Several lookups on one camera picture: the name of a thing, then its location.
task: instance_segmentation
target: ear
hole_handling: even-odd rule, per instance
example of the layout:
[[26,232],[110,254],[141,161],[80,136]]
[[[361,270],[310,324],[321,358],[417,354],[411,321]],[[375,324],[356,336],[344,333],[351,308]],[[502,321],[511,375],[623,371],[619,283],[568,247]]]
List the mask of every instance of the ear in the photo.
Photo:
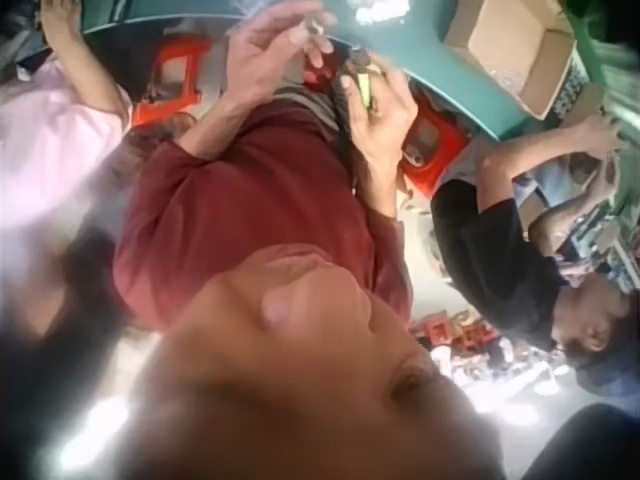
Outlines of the ear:
[[589,327],[587,329],[587,335],[584,339],[584,346],[587,350],[592,352],[602,352],[609,345],[609,331],[608,329],[598,329],[595,327]]

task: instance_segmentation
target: orange stool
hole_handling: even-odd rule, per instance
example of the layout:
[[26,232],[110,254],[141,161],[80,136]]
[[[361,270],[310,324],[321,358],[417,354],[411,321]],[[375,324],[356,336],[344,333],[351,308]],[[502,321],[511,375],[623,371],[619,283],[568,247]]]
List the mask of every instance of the orange stool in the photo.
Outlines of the orange stool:
[[482,333],[483,344],[489,343],[500,336],[500,334],[487,322],[480,323],[480,331]]
[[200,59],[211,49],[211,41],[202,35],[176,34],[166,37],[166,41],[156,58],[152,79],[159,78],[162,66],[169,60],[186,59],[186,71],[182,92],[177,98],[167,101],[145,100],[133,111],[133,125],[143,125],[163,120],[191,105],[197,105],[202,99],[198,91],[198,73]]
[[454,336],[447,312],[427,316],[422,323],[413,327],[411,333],[424,335],[434,347],[450,345]]
[[305,59],[304,86],[312,92],[325,93],[336,77],[338,65],[341,63],[339,60],[335,52],[331,55],[325,55],[322,68],[316,68],[311,65],[308,58]]
[[430,126],[435,128],[439,134],[438,145],[430,158],[427,158],[426,152],[419,152],[426,163],[425,165],[413,165],[406,158],[402,160],[400,165],[404,174],[416,188],[427,198],[432,198],[436,193],[440,176],[466,148],[469,139],[464,131],[449,123],[444,115],[433,109],[426,95],[419,93],[415,100],[418,104],[418,118],[409,132],[407,144],[414,145],[414,142],[420,138],[422,128]]

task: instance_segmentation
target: teal table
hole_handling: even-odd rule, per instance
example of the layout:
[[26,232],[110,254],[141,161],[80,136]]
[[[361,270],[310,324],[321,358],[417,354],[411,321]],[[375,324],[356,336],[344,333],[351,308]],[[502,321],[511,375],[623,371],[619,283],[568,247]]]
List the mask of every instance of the teal table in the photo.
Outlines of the teal table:
[[[231,0],[85,0],[87,32],[117,23],[180,17],[211,17],[226,29],[241,18]],[[391,58],[416,79],[466,113],[487,133],[504,138],[521,130],[529,117],[490,78],[466,64],[443,44],[457,2],[413,0],[401,23],[360,26],[346,0],[325,0],[340,24],[332,36],[347,44],[371,48]]]

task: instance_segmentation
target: maroon sweater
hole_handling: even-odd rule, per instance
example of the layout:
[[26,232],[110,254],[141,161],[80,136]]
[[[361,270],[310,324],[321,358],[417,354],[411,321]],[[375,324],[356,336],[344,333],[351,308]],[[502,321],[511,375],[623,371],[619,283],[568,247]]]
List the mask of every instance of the maroon sweater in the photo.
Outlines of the maroon sweater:
[[142,326],[165,330],[213,276],[283,244],[320,247],[409,320],[400,225],[364,207],[313,114],[255,110],[216,161],[174,143],[137,183],[116,255],[120,294]]

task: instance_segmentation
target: black shirt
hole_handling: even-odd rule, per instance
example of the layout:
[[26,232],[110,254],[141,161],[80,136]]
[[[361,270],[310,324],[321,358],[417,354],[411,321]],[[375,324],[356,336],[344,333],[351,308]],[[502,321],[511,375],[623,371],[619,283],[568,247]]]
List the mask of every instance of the black shirt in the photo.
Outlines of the black shirt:
[[524,239],[515,200],[478,213],[477,190],[454,180],[432,201],[442,260],[460,293],[497,329],[552,350],[553,311],[566,284],[553,258]]

